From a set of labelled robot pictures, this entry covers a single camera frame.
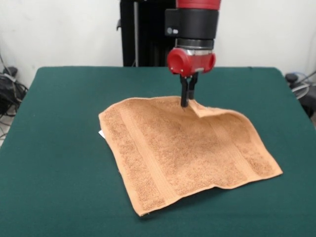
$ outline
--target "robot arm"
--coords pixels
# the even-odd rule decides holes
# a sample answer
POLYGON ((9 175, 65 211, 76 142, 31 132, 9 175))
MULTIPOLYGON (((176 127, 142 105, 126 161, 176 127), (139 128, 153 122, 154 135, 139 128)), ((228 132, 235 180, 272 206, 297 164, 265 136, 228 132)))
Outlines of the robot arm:
POLYGON ((165 34, 176 38, 167 63, 173 74, 180 75, 181 106, 187 107, 188 99, 194 99, 198 73, 207 73, 215 65, 212 50, 221 0, 176 1, 177 8, 165 12, 165 34))

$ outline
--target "towel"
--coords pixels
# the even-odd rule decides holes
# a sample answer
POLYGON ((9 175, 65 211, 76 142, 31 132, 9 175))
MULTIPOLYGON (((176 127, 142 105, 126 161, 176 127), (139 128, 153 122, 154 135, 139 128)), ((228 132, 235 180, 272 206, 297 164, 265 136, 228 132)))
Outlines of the towel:
POLYGON ((282 174, 244 115, 180 98, 131 98, 99 115, 135 212, 282 174))

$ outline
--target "black cylindrical joint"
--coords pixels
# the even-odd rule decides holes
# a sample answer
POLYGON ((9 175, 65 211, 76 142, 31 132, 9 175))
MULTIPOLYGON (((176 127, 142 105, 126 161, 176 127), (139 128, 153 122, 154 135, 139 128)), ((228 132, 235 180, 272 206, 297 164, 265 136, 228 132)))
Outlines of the black cylindrical joint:
POLYGON ((213 40, 219 12, 209 9, 178 8, 165 12, 165 34, 182 39, 213 40))

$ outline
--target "white tag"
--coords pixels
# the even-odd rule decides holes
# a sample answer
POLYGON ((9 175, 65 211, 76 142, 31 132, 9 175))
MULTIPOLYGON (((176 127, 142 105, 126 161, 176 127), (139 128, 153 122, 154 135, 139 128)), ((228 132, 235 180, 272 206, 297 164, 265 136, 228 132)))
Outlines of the white tag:
POLYGON ((101 135, 101 137, 103 137, 104 139, 105 139, 105 136, 104 136, 104 134, 103 134, 103 131, 101 130, 101 131, 99 131, 99 134, 101 135))

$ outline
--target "green felt surface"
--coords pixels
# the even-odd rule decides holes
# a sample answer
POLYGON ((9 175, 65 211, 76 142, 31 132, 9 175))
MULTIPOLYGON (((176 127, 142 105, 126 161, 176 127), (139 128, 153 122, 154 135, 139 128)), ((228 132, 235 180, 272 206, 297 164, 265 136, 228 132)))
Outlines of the green felt surface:
POLYGON ((271 68, 216 68, 196 99, 248 116, 284 174, 135 214, 98 114, 180 90, 166 68, 39 69, 0 150, 0 236, 316 236, 316 132, 271 68))

